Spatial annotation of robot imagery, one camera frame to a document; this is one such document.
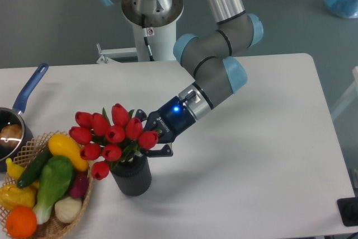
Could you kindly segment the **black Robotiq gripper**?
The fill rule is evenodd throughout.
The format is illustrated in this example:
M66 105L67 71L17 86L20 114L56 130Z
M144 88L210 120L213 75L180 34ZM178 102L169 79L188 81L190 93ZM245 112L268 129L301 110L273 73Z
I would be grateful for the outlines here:
M148 116L144 110L135 109L132 118L138 118L141 122L146 121L144 131L162 131L159 134L158 145L152 149L140 150L140 153L147 157L172 157L172 142L196 122L178 96Z

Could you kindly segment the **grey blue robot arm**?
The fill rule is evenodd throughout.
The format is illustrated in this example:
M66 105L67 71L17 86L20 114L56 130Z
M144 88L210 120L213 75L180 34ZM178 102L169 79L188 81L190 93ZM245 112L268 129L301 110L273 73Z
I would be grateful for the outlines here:
M204 38L192 34L177 37L176 21L183 0L102 1L108 6L121 4L133 27L135 47L100 49L99 62L123 57L136 57L140 62L176 60L194 79L145 120L145 130L159 131L162 149L141 150L139 155L171 156L177 136L246 84L246 72L235 56L262 39L262 23L246 12L242 0L208 0L217 30Z

